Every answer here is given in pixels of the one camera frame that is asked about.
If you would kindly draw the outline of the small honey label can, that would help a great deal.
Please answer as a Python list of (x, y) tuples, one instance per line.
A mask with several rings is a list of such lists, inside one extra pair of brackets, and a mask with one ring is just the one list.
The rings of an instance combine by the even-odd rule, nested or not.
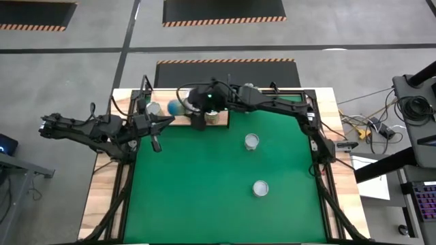
[(247, 150), (255, 150), (260, 143), (259, 137), (254, 133), (249, 133), (245, 136), (245, 148)]

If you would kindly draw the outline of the white paper sheet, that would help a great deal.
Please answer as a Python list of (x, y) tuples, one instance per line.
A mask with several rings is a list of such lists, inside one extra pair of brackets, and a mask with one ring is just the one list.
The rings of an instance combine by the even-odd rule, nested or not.
[[(352, 165), (355, 170), (376, 162), (375, 159), (351, 156)], [(382, 175), (361, 183), (358, 183), (358, 190), (361, 196), (376, 199), (390, 200), (388, 180), (386, 175)]]

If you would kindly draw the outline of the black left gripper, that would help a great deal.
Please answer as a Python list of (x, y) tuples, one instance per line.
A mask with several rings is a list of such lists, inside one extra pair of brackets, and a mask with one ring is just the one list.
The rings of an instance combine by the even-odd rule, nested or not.
[(161, 145), (157, 139), (158, 135), (169, 126), (174, 120), (174, 116), (161, 116), (148, 112), (146, 98), (136, 100), (136, 113), (133, 115), (134, 127), (138, 136), (151, 137), (151, 145), (155, 152), (161, 152)]

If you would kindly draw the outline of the wooden shelf with black frame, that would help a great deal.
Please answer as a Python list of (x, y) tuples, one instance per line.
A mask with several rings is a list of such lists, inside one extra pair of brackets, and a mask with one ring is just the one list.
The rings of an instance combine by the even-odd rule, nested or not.
[[(151, 89), (148, 84), (145, 85), (145, 91), (147, 92), (146, 101), (147, 104), (155, 101), (160, 104), (164, 116), (172, 116), (167, 111), (167, 104), (170, 100), (177, 99), (176, 97), (176, 89), (175, 88), (153, 88)], [(170, 126), (191, 126), (190, 114), (186, 114), (184, 116), (174, 116), (175, 120), (170, 124)], [(226, 126), (230, 125), (230, 115), (229, 112), (222, 111), (219, 112), (219, 122), (217, 125), (208, 125), (207, 126)]]

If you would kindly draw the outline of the black hazard-striped floor mat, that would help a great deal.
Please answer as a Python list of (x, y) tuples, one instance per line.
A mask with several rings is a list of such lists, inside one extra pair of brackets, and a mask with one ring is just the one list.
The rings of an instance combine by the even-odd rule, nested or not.
[(66, 30), (77, 2), (0, 0), (0, 30)]
[(260, 88), (268, 88), (273, 82), (279, 88), (300, 87), (296, 62), (290, 58), (162, 60), (156, 64), (154, 87), (178, 88), (210, 82), (211, 78)]
[(282, 0), (164, 0), (164, 27), (287, 20)]

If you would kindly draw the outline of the black cart pole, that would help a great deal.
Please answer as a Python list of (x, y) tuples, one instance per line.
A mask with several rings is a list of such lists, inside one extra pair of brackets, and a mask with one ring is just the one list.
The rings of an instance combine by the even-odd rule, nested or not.
[(436, 76), (436, 61), (433, 61), (430, 65), (406, 79), (406, 82), (413, 88), (420, 88), (424, 82), (434, 76)]

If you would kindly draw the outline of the green sliced peaches can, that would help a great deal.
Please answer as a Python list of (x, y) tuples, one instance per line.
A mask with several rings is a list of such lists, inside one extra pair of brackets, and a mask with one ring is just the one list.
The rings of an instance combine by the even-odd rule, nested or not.
[(256, 197), (264, 197), (269, 192), (268, 183), (263, 180), (257, 180), (252, 186), (252, 192)]

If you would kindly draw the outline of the backlit keyboard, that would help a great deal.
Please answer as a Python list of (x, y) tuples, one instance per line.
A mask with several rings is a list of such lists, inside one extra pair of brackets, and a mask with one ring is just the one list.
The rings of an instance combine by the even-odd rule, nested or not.
[(422, 222), (436, 222), (436, 181), (414, 182), (412, 197)]

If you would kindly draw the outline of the green table mat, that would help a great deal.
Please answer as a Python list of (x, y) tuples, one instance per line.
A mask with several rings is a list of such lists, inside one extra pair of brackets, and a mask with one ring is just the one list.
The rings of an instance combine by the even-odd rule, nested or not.
[[(255, 150), (245, 136), (256, 134)], [(308, 137), (295, 118), (230, 113), (228, 127), (169, 126), (161, 152), (143, 139), (128, 207), (128, 244), (325, 242)], [(257, 180), (269, 192), (256, 197)]]

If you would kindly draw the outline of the dark device with blue light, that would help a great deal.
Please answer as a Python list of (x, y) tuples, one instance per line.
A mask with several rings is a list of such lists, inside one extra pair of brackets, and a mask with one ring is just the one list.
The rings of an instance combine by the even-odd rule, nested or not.
[(14, 156), (18, 141), (0, 133), (0, 153)]

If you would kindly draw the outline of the green peaches label can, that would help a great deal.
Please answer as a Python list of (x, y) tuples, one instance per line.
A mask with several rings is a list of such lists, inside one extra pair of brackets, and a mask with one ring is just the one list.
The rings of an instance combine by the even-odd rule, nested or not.
[(152, 101), (146, 105), (147, 114), (155, 116), (164, 116), (164, 112), (159, 103)]
[(185, 106), (178, 99), (173, 99), (168, 102), (167, 111), (173, 116), (184, 116)]

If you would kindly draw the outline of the grey metal desk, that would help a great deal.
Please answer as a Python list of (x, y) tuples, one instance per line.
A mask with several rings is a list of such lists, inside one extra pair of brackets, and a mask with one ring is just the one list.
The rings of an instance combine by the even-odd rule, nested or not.
[(0, 245), (7, 245), (34, 177), (52, 178), (55, 170), (1, 153), (0, 166), (5, 171), (0, 169), (0, 184), (7, 186), (4, 211), (0, 200)]

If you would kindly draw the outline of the black aluminium table frame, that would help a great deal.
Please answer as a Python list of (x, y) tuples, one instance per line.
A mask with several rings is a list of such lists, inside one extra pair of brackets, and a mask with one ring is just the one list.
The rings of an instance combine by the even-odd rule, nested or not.
[[(278, 91), (262, 88), (261, 91), (268, 95), (302, 97), (305, 101), (312, 103), (325, 124), (323, 130), (326, 137), (335, 142), (340, 141), (343, 127), (332, 88), (280, 88)], [(111, 105), (117, 105), (119, 109), (112, 109), (111, 112), (119, 116), (133, 112), (136, 107), (134, 99), (138, 93), (139, 90), (136, 88), (114, 89), (112, 93), (114, 101)], [(360, 200), (358, 185), (350, 165), (349, 154), (338, 150), (337, 161), (326, 167), (323, 180), (352, 225), (362, 235), (369, 237), (369, 228)], [(78, 240), (82, 241), (89, 237), (97, 225), (102, 222), (104, 215), (119, 196), (121, 189), (133, 176), (133, 172), (134, 165), (112, 163), (104, 153), (97, 156), (95, 173), (91, 178)]]

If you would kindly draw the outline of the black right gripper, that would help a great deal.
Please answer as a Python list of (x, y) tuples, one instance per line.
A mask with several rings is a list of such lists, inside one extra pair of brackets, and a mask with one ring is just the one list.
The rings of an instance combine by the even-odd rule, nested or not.
[[(238, 103), (238, 86), (221, 81), (200, 84), (191, 89), (188, 103), (201, 112), (220, 112), (232, 109)], [(204, 131), (206, 121), (204, 114), (191, 114), (191, 127)]]

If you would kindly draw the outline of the grey equipment cart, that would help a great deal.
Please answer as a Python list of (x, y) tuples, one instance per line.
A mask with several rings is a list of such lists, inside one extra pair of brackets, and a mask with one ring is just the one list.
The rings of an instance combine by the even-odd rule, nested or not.
[(412, 182), (430, 182), (436, 185), (436, 96), (431, 88), (436, 84), (436, 78), (429, 78), (417, 88), (408, 85), (404, 76), (396, 76), (392, 82), (398, 101), (423, 97), (435, 110), (434, 115), (424, 120), (413, 121), (405, 115), (401, 118), (405, 121), (416, 162), (415, 167), (408, 169), (407, 176)]

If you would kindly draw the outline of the black cart beam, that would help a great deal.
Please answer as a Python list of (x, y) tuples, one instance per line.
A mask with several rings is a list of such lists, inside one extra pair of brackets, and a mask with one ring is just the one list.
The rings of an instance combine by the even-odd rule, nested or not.
[(418, 166), (412, 147), (357, 169), (354, 172), (357, 183), (388, 174), (406, 165)]

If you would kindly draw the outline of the black power adapter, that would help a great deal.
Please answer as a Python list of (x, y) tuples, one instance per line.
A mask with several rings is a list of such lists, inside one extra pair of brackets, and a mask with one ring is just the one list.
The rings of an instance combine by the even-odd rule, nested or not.
[(369, 126), (372, 127), (378, 134), (382, 135), (386, 139), (391, 139), (395, 132), (387, 125), (381, 122), (380, 119), (372, 117), (369, 119)]

